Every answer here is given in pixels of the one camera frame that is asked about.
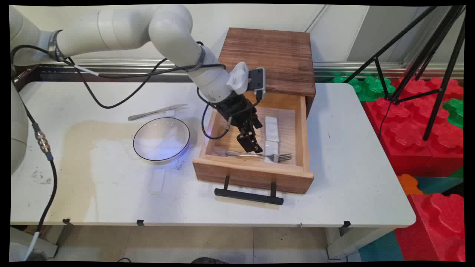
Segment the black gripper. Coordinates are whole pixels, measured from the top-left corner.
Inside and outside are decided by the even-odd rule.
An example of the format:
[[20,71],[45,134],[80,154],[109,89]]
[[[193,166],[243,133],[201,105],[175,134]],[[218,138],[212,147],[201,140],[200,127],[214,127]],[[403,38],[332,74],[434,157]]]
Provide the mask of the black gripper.
[[256,113],[256,106],[260,103],[261,99],[257,98],[253,104],[244,95],[231,93],[225,100],[213,105],[226,121],[229,117],[232,118],[231,125],[240,131],[236,140],[247,153],[255,152],[258,154],[263,152],[256,137],[256,129],[262,127],[262,123]]

